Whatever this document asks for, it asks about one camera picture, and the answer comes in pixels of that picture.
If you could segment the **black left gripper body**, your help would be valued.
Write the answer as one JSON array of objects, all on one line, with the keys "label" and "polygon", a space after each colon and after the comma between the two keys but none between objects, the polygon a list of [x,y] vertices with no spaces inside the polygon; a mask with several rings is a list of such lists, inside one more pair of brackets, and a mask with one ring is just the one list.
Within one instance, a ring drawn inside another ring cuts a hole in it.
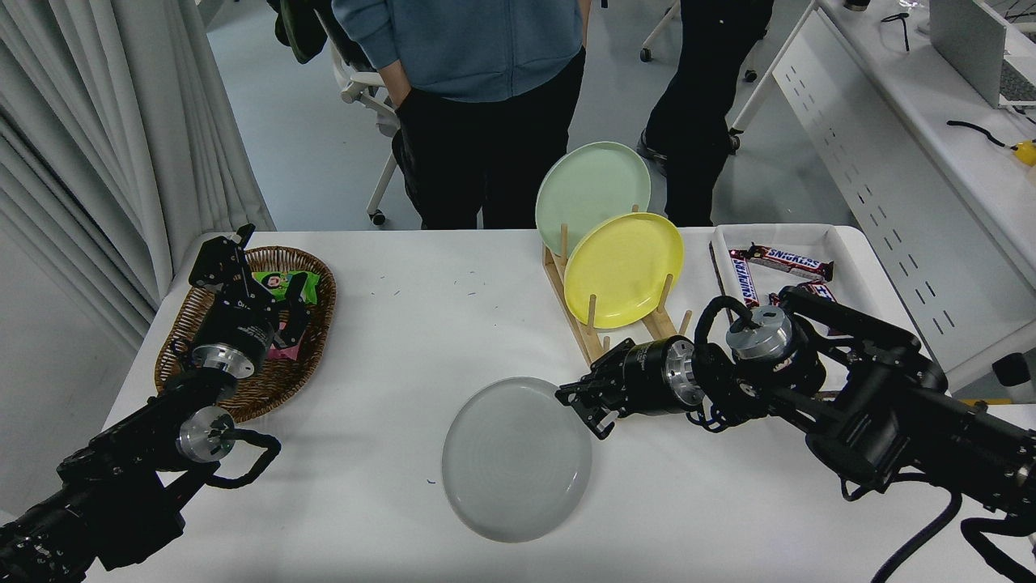
[{"label": "black left gripper body", "polygon": [[193,336],[193,365],[219,370],[260,370],[274,343],[274,303],[254,307],[218,300]]}]

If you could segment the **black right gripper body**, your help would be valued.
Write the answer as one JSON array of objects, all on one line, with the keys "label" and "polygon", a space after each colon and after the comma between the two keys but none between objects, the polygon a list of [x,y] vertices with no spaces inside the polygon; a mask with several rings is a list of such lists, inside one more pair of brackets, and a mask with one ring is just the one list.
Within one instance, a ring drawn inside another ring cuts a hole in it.
[{"label": "black right gripper body", "polygon": [[667,361],[677,339],[633,346],[624,358],[624,416],[677,414]]}]

